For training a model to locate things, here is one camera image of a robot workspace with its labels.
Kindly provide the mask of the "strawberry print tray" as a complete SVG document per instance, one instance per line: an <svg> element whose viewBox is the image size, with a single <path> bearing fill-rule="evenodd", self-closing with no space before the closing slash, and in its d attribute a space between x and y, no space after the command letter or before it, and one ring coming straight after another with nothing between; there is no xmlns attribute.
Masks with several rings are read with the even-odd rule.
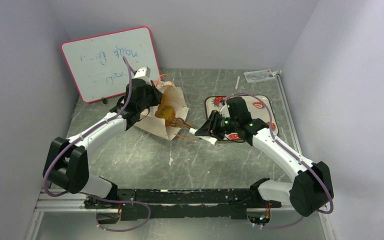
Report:
<svg viewBox="0 0 384 240"><path fill-rule="evenodd" d="M269 99L264 95L255 95L257 98L261 99L261 101L255 99L252 96L244 95L241 96L242 99L244 99L246 103L246 107L248 111L251 114L251 117L253 119L261 119L267 124L270 123L270 116L267 109L270 110L271 116L272 116L272 129L273 133L275 135L278 135L279 130L277 127L277 122L275 120L275 116L273 113L273 110L271 108L271 104ZM216 110L218 111L224 118L230 117L229 110L227 107L224 107L225 105L225 96L222 95L216 95L216 96L209 96L204 100L204 108L206 113L206 118L209 118L212 111Z"/></svg>

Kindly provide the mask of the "yellow fake bread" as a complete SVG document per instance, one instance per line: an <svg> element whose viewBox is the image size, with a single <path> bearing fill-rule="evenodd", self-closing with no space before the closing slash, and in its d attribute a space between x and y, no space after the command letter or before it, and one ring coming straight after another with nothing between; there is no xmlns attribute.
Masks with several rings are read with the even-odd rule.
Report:
<svg viewBox="0 0 384 240"><path fill-rule="evenodd" d="M176 117L176 112L175 109L170 105L159 105L154 116L160 119L164 119L164 125L168 127Z"/></svg>

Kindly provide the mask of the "paper bag with orange handles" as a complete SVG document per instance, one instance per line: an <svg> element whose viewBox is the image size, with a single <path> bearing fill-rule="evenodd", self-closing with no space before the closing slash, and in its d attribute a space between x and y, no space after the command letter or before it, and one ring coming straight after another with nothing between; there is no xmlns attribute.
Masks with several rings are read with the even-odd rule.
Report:
<svg viewBox="0 0 384 240"><path fill-rule="evenodd" d="M183 90L175 86L174 81L167 74L161 74L153 83L162 93L161 103L151 107L150 110L144 110L134 126L169 141L175 137L189 141L197 140L197 137L187 137L179 133L181 130L189 133L193 128L186 122L189 108Z"/></svg>

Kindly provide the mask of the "metal serving tongs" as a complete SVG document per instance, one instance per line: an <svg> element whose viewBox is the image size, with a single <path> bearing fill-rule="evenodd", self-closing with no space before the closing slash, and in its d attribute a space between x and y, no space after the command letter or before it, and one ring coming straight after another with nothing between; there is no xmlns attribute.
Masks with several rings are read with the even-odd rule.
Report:
<svg viewBox="0 0 384 240"><path fill-rule="evenodd" d="M181 128L182 130L185 130L188 133L192 134L195 138L207 141L212 145L215 145L218 141L216 138L210 136L196 136L195 133L197 132L197 129L195 129L190 123L187 123L184 119L180 117L175 117L169 125L171 127Z"/></svg>

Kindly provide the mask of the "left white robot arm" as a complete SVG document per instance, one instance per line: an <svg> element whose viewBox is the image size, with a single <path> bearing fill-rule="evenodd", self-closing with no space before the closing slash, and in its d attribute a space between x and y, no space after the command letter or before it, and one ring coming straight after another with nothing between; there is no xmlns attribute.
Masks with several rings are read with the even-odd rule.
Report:
<svg viewBox="0 0 384 240"><path fill-rule="evenodd" d="M49 190L48 183L52 183L66 193L96 196L106 208L118 203L117 185L90 173L89 156L139 122L141 113L158 106L163 96L153 82L140 78L131 80L126 93L98 123L75 136L57 137L51 142L43 170L43 188L48 195L57 197Z"/></svg>

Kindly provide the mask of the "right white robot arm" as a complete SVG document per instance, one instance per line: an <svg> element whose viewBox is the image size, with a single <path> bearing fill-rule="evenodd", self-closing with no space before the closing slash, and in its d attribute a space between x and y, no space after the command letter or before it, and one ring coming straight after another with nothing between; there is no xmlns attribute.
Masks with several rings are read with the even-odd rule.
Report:
<svg viewBox="0 0 384 240"><path fill-rule="evenodd" d="M269 156L291 180L290 183L270 179L258 182L249 197L255 207L276 201L292 206L303 217L314 212L333 212L334 191L327 164L313 162L275 136L272 124L253 118L241 96L228 96L225 107L228 116L213 110L206 122L192 133L202 139L218 141L227 134L236 133L240 140Z"/></svg>

